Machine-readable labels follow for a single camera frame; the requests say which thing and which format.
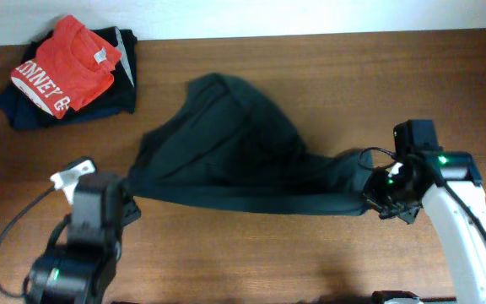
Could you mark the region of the dark green t-shirt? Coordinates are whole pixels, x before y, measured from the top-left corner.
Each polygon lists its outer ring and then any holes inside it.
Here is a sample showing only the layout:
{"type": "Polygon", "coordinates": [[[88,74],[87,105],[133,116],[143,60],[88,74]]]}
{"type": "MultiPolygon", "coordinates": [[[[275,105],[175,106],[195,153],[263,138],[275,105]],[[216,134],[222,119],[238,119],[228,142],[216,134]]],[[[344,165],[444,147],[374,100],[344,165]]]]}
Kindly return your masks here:
{"type": "Polygon", "coordinates": [[[181,109],[143,136],[127,182],[141,198],[257,214],[359,216],[370,155],[307,149],[294,124],[244,79],[192,80],[181,109]]]}

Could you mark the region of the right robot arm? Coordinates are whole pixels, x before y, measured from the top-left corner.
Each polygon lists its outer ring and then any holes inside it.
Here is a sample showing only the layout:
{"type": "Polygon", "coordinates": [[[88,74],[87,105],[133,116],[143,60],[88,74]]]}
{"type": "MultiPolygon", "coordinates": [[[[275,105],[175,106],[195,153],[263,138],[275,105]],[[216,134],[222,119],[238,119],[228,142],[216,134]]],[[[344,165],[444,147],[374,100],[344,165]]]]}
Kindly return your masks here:
{"type": "Polygon", "coordinates": [[[388,166],[373,167],[366,203],[381,219],[430,218],[451,274],[456,303],[486,303],[486,194],[474,158],[445,151],[430,120],[393,128],[388,166]]]}

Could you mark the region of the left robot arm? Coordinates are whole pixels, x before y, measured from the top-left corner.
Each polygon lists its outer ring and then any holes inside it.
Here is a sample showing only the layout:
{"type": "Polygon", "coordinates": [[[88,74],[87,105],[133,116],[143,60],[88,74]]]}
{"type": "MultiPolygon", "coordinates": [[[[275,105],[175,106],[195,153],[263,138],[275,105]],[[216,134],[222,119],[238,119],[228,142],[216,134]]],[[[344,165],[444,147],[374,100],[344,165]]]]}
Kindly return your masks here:
{"type": "Polygon", "coordinates": [[[111,172],[81,176],[72,213],[52,231],[24,280],[26,303],[101,303],[122,256],[122,232],[141,210],[124,179],[111,172]]]}

